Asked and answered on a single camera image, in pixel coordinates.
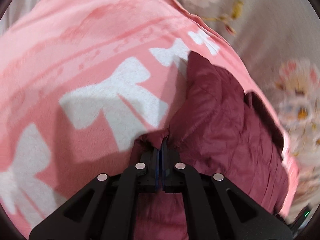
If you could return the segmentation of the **maroon quilted down jacket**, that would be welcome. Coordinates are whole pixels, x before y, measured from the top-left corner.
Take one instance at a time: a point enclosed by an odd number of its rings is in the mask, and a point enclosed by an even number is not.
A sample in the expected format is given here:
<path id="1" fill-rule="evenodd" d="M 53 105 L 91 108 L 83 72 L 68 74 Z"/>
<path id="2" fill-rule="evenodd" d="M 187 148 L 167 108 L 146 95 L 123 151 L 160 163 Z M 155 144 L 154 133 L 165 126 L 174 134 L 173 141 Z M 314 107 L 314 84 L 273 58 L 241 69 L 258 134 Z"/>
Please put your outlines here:
<path id="1" fill-rule="evenodd" d="M 198 172 L 224 174 L 268 212 L 281 210 L 289 188 L 283 136 L 256 94 L 245 93 L 229 71 L 194 51 L 185 102 L 166 128 L 135 140 L 130 163 L 164 139 Z"/>

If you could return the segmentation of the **grey floral bed sheet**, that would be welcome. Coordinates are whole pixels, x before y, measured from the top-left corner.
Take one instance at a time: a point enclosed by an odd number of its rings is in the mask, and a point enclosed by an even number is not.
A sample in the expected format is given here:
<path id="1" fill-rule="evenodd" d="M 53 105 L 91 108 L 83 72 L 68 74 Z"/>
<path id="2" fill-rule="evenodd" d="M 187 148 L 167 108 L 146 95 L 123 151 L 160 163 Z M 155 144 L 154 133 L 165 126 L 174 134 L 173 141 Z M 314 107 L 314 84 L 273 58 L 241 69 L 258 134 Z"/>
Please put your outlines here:
<path id="1" fill-rule="evenodd" d="M 286 221 L 319 206 L 319 17 L 308 0 L 178 0 L 242 59 L 289 135 L 299 169 Z"/>

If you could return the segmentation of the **pink fleece blanket white bows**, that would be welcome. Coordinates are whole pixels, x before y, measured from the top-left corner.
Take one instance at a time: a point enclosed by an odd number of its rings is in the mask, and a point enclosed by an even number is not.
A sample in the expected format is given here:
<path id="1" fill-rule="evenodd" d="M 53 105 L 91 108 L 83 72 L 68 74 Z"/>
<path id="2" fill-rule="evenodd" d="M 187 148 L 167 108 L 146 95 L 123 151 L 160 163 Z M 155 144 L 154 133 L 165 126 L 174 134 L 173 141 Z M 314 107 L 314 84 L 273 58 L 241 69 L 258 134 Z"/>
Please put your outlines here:
<path id="1" fill-rule="evenodd" d="M 40 0 L 1 36 L 1 205 L 28 237 L 134 141 L 167 127 L 194 51 L 254 93 L 284 140 L 289 214 L 297 165 L 271 104 L 218 33 L 176 0 Z"/>

